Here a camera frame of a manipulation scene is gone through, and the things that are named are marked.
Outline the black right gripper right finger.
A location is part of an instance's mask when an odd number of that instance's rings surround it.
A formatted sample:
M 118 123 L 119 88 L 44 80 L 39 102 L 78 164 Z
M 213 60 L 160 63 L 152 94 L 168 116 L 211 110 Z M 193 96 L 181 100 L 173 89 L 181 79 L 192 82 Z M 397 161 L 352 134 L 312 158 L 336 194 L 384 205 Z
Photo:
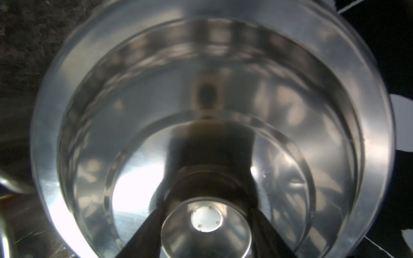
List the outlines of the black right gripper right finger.
M 249 209 L 248 220 L 254 258 L 297 258 L 260 210 Z

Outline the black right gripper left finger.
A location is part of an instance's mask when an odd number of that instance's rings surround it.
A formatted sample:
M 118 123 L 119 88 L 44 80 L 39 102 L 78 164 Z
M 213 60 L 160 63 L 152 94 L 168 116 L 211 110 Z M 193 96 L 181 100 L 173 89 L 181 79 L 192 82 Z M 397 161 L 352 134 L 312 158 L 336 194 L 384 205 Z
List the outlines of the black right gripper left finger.
M 159 258 L 164 209 L 156 209 L 147 217 L 116 258 Z

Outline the stainless steel pot lid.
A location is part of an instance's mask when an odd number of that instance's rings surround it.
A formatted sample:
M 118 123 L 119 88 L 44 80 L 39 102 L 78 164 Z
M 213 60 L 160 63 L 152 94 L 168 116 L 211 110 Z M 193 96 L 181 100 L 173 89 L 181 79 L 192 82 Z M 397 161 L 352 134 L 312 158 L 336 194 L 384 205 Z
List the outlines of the stainless steel pot lid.
M 81 258 L 115 258 L 156 209 L 160 258 L 253 258 L 251 208 L 297 258 L 344 258 L 395 156 L 376 59 L 321 1 L 106 1 L 52 61 L 30 140 Z

